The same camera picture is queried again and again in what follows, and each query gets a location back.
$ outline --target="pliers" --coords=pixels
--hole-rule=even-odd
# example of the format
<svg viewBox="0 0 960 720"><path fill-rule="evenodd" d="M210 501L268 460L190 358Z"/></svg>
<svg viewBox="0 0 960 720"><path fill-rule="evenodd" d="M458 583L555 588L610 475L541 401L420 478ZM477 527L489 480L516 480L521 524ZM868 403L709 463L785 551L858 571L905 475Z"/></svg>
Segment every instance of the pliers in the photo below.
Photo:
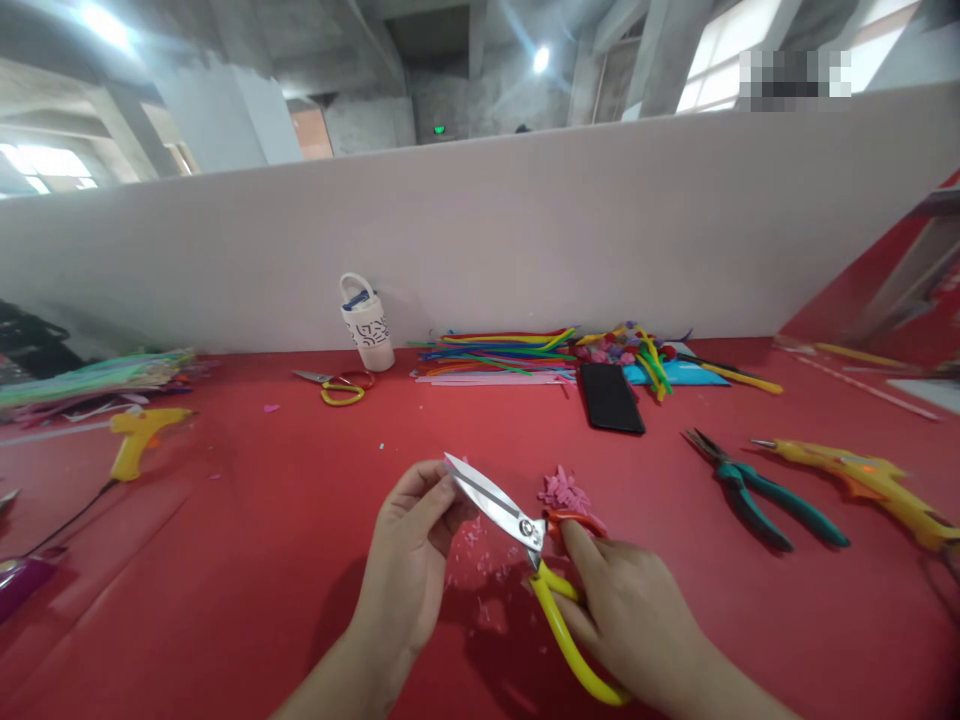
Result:
<svg viewBox="0 0 960 720"><path fill-rule="evenodd" d="M687 430L685 437L716 466L716 477L740 521L774 550L793 552L793 543L757 507L750 490L782 507L828 545L850 546L850 540L840 529L803 498L763 477L749 465L733 462L719 445L699 430Z"/></svg>

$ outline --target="black phone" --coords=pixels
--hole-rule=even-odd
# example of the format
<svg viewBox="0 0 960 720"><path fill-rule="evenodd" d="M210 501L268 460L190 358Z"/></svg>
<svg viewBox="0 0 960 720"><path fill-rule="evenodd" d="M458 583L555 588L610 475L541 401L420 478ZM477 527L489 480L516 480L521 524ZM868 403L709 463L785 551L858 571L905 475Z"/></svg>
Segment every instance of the black phone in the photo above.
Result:
<svg viewBox="0 0 960 720"><path fill-rule="evenodd" d="M580 366L580 382L587 402L587 417L593 427L635 435L647 431L619 365L584 363Z"/></svg>

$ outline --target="bottle handle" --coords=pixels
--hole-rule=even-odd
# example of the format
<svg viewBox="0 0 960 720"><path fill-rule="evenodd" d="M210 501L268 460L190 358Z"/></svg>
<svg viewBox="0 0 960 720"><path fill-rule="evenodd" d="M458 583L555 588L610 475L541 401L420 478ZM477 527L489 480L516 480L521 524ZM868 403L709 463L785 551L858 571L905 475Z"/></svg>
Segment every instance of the bottle handle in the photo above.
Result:
<svg viewBox="0 0 960 720"><path fill-rule="evenodd" d="M351 293L347 290L348 283L346 281L352 281L366 290L367 295L370 296L370 301L373 302L376 295L373 294L373 288L370 287L370 283L356 273L344 273L340 276L340 295L343 296L344 303L350 302L357 295L357 293Z"/></svg>

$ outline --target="blue paper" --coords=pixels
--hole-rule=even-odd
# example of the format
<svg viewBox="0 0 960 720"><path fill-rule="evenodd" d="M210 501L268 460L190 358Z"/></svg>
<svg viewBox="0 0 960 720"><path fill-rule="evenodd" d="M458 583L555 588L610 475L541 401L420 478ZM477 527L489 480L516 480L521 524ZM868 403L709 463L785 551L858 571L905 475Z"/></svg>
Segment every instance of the blue paper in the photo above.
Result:
<svg viewBox="0 0 960 720"><path fill-rule="evenodd" d="M667 373L667 380L671 385L729 385L726 380L704 370L696 363L686 360L671 360L663 364L663 369ZM652 385L650 376L643 369L642 365L624 365L623 374L627 376L627 382L631 385Z"/></svg>

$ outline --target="red table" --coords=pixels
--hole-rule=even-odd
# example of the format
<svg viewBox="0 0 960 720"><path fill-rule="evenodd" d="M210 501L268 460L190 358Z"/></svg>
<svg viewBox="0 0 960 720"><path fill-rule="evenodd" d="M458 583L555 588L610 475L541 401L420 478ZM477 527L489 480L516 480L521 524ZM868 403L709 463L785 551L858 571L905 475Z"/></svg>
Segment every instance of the red table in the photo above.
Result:
<svg viewBox="0 0 960 720"><path fill-rule="evenodd" d="M680 388L663 407L644 398L648 432L635 438L590 429L559 387L417 385L407 353L363 402L338 409L290 370L340 370L355 353L224 358L192 395L161 403L202 414L168 434L144 477L104 499L70 538L62 572L0 627L0 716L266 717L349 622L387 491L414 461L450 451L529 513L545 473L573 471L611 534L658 552L707 634L806 717L947 717L960 642L945 603L957 610L960 592L945 570L929 568L931 584L927 556L883 513L841 501L811 470L740 448L780 437L881 455L960 517L960 421L932 424L766 339L693 345L787 392ZM810 500L853 546L832 552L761 500L797 548L766 551L681 437L688 426ZM0 450L0 490L23 488L0 556L80 507L116 447L92 431ZM509 547L493 531L473 548L458 539L437 631L394 716L635 717L601 707L573 679ZM515 567L501 582L503 564Z"/></svg>

